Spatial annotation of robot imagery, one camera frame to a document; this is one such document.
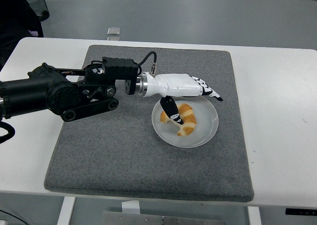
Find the pastry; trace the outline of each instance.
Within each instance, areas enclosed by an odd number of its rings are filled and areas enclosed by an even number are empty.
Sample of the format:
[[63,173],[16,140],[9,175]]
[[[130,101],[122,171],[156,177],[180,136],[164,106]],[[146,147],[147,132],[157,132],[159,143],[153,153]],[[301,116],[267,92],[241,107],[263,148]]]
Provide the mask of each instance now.
[[188,104],[183,103],[181,105],[177,105],[180,118],[183,120],[183,124],[179,124],[173,120],[171,120],[165,113],[165,111],[162,111],[160,114],[160,121],[162,123],[168,123],[169,121],[172,121],[175,125],[179,126],[179,131],[177,132],[178,136],[188,136],[191,134],[196,127],[196,119],[193,112],[192,107],[190,107]]

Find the silver metal ring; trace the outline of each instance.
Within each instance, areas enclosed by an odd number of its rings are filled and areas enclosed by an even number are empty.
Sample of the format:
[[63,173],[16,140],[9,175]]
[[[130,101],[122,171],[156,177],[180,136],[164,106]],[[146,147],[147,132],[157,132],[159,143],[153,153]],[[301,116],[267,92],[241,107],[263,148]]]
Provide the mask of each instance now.
[[148,78],[147,78],[146,73],[142,73],[140,75],[140,91],[139,91],[139,93],[142,96],[145,96],[145,94],[147,93],[147,90],[148,90]]

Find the metal bracket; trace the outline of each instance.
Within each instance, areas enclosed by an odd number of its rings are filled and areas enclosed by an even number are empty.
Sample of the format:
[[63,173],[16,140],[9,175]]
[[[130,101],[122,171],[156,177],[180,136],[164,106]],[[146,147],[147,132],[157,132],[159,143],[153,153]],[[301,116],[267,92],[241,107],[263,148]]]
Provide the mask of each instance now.
[[147,214],[103,212],[102,225],[225,225],[223,221]]

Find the gray mat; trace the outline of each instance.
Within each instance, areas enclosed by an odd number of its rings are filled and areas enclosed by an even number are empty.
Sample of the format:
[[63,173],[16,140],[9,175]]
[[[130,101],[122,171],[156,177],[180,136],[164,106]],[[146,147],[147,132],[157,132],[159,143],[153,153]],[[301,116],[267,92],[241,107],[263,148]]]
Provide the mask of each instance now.
[[140,62],[153,50],[158,73],[201,77],[223,97],[223,102],[208,98],[219,116],[214,138],[190,149],[167,144],[151,121],[160,96],[127,96],[123,81],[117,81],[116,110],[63,125],[45,188],[118,197],[251,201],[254,192],[229,52],[96,45],[89,47],[84,66],[103,56]]

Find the floor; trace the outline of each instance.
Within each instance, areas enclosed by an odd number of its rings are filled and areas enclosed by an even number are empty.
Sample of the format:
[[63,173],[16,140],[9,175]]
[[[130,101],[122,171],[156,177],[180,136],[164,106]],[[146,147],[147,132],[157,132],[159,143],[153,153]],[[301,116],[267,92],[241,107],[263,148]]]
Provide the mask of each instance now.
[[[107,39],[120,27],[120,41],[302,48],[317,50],[317,0],[46,0],[42,22],[48,38]],[[102,210],[121,201],[78,199],[71,224],[100,224]],[[57,224],[61,197],[0,193],[0,209],[32,225]],[[243,208],[193,206],[174,202],[143,204],[152,214],[212,217],[241,212],[227,224],[247,224]],[[263,225],[315,225],[317,217],[287,216],[285,208],[260,208]],[[9,225],[23,224],[0,213]]]

